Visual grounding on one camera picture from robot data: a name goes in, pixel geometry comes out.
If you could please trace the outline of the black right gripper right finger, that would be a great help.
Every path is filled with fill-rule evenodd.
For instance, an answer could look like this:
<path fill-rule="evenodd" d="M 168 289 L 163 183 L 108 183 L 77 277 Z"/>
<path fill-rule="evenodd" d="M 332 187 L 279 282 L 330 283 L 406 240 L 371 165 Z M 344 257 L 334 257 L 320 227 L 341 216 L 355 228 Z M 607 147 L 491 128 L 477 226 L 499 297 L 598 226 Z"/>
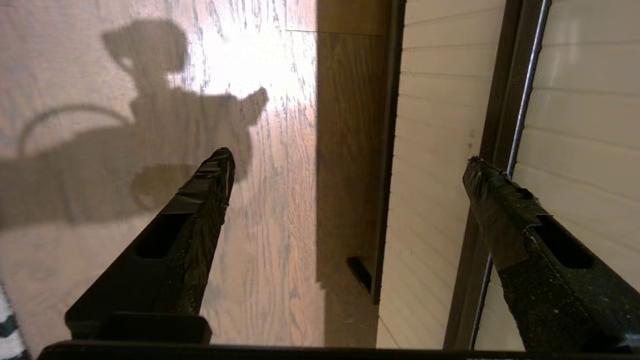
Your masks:
<path fill-rule="evenodd" d="M 526 350 L 639 350 L 640 297 L 627 281 L 502 170 L 474 156 L 462 182 Z"/>

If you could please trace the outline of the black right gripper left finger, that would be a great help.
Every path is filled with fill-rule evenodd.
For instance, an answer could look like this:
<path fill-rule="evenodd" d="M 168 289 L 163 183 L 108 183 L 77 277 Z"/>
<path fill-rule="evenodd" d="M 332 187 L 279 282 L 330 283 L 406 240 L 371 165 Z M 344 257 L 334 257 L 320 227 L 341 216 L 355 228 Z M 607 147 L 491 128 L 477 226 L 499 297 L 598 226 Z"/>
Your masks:
<path fill-rule="evenodd" d="M 116 313 L 197 316 L 226 220 L 236 166 L 222 147 L 65 313 L 71 337 L 87 340 Z"/>

